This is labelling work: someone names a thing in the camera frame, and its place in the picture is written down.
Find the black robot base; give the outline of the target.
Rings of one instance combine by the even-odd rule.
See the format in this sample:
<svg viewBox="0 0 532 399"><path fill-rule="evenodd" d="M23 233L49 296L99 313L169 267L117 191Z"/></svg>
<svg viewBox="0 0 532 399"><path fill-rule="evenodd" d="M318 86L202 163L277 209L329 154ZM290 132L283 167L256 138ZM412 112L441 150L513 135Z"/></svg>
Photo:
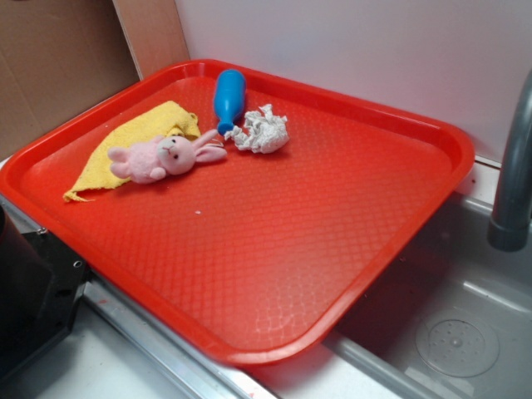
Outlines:
<svg viewBox="0 0 532 399"><path fill-rule="evenodd" d="M55 234L22 233L1 210L1 381L67 337L89 273Z"/></svg>

